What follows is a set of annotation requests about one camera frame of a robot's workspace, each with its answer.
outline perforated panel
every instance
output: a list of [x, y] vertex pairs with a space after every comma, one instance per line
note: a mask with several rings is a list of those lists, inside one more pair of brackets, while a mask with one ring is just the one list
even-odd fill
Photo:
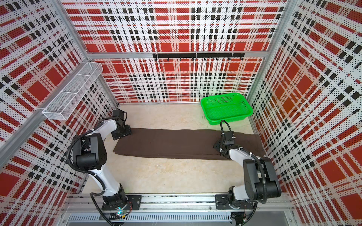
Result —
[[52, 225], [84, 176], [65, 163], [73, 136], [111, 116], [97, 81], [67, 121], [45, 120], [0, 171], [0, 225]]
[[267, 50], [286, 0], [62, 0], [89, 52]]
[[83, 60], [49, 1], [0, 6], [0, 146]]
[[101, 59], [119, 102], [200, 101], [238, 92], [247, 96], [262, 58]]
[[299, 1], [251, 104], [304, 225], [360, 225], [362, 1]]

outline green basket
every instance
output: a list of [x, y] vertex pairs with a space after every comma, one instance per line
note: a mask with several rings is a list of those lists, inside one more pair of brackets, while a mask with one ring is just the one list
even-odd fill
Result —
[[201, 100], [201, 107], [211, 125], [217, 125], [221, 120], [242, 120], [253, 114], [253, 109], [240, 93], [205, 97]]

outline beige floor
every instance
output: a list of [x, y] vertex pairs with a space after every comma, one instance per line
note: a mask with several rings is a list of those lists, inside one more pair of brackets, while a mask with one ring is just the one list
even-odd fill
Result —
[[[220, 130], [208, 123], [200, 105], [120, 105], [120, 109], [128, 112], [126, 124], [131, 128]], [[248, 118], [230, 126], [234, 132], [253, 133]], [[234, 161], [122, 156], [113, 153], [116, 143], [111, 136], [105, 140], [106, 165], [126, 193], [227, 192], [243, 183], [243, 168]], [[89, 178], [83, 193], [99, 191]]]

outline wire mesh basket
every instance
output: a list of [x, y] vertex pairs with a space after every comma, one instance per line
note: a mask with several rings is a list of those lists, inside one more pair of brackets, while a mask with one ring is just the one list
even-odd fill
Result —
[[43, 114], [49, 119], [67, 120], [102, 71], [100, 63], [84, 64], [74, 78], [46, 106]]

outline plaid wall panel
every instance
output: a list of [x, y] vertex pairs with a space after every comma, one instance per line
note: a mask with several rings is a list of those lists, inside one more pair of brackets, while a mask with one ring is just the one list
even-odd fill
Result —
[[0, 146], [83, 60], [48, 1], [0, 4]]
[[67, 121], [45, 120], [0, 171], [0, 225], [51, 226], [84, 176], [65, 163], [73, 136], [111, 116], [97, 81]]
[[238, 92], [245, 97], [261, 57], [231, 59], [99, 59], [103, 76], [121, 102], [200, 101]]
[[299, 1], [251, 104], [304, 225], [362, 224], [362, 1]]
[[286, 0], [62, 0], [89, 52], [267, 50]]

